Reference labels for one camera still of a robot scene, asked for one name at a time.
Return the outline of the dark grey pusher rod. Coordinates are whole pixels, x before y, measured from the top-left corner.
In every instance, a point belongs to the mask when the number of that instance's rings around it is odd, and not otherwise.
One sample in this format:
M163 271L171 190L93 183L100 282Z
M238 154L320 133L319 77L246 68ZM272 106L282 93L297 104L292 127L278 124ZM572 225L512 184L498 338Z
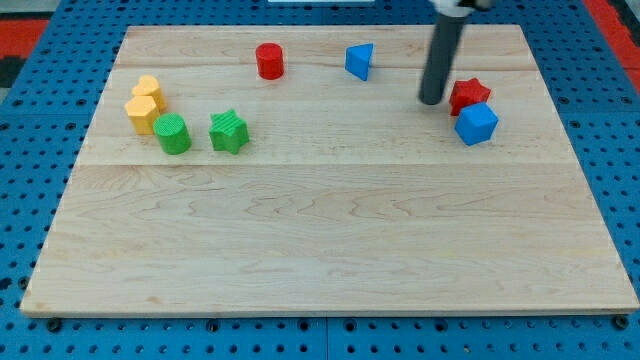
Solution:
M437 18L418 93L425 105L442 101L466 19L444 14Z

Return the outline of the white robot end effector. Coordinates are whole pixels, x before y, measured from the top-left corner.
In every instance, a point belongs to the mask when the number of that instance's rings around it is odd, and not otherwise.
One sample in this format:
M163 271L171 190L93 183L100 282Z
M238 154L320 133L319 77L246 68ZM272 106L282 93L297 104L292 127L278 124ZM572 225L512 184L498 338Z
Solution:
M488 11L495 0L429 0L435 10L447 17L467 17L474 11Z

